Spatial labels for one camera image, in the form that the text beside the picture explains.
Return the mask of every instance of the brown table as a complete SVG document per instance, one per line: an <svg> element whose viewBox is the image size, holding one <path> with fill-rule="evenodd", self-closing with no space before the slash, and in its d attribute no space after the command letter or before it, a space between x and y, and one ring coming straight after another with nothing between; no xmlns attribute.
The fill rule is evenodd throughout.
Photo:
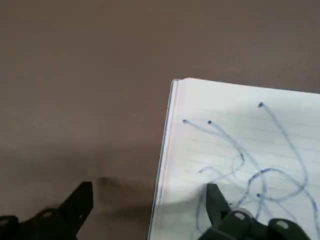
<svg viewBox="0 0 320 240"><path fill-rule="evenodd" d="M170 82L320 92L320 2L0 3L0 213L94 181L80 239L144 239Z"/></svg>

